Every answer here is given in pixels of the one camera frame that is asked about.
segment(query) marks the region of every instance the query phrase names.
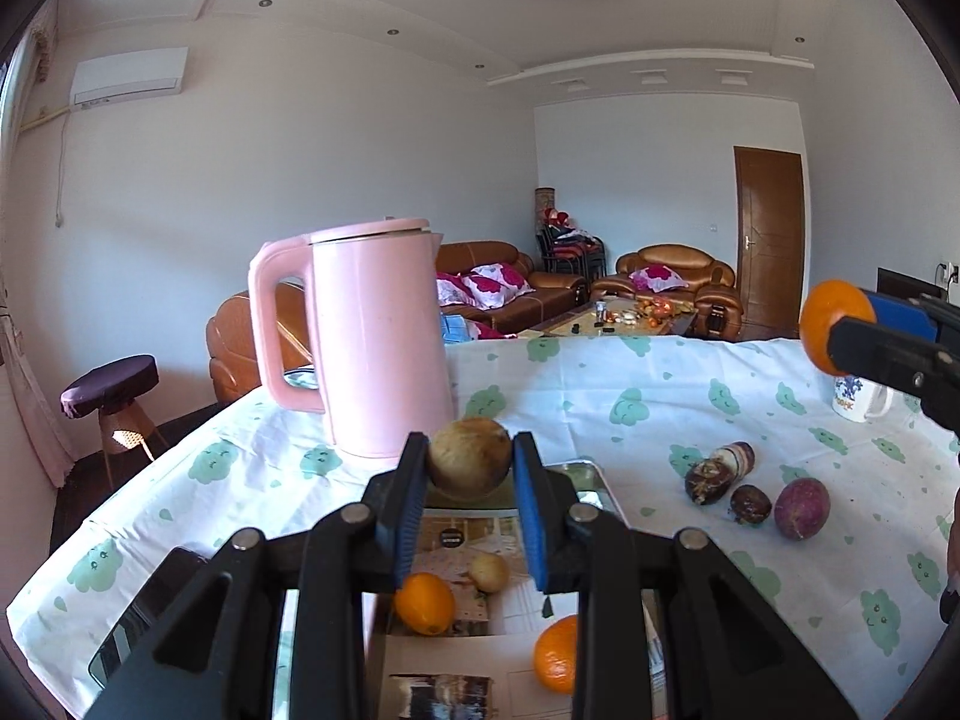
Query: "black phone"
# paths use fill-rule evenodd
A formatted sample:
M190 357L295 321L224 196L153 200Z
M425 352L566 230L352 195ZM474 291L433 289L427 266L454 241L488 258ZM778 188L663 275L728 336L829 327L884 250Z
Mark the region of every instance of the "black phone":
M205 562L203 557L184 547L175 547L163 559L90 661L90 676L101 688L107 686L107 681L126 661L136 642L157 622L163 610Z

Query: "curtain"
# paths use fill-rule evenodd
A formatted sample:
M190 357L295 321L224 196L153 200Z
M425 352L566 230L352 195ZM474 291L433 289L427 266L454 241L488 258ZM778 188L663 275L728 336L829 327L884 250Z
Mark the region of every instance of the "curtain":
M76 459L30 368L8 304L3 279L4 207L13 148L32 86L46 80L56 36L56 0L48 0L32 20L11 57L0 86L0 375L10 378L13 400L30 444L54 487L63 487Z

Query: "purple stool cushion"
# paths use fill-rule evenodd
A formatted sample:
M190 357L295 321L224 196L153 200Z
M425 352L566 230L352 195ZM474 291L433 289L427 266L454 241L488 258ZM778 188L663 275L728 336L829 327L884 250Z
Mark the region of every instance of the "purple stool cushion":
M159 382L157 361L151 355L124 357L80 376L61 394L61 409L71 419L97 409L110 412L149 392Z

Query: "white mug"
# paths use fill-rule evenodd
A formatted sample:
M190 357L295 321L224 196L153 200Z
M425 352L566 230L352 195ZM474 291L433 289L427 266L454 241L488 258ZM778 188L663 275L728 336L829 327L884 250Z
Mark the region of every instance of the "white mug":
M879 410L871 410L882 400ZM833 410L851 422L866 422L889 412L894 391L859 376L839 376L833 383Z

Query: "wall socket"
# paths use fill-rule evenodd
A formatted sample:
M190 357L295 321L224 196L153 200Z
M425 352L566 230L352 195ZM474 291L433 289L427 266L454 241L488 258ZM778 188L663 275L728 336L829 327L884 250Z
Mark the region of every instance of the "wall socket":
M933 274L933 283L946 289L950 284L960 284L960 265L952 262L938 263L937 271Z

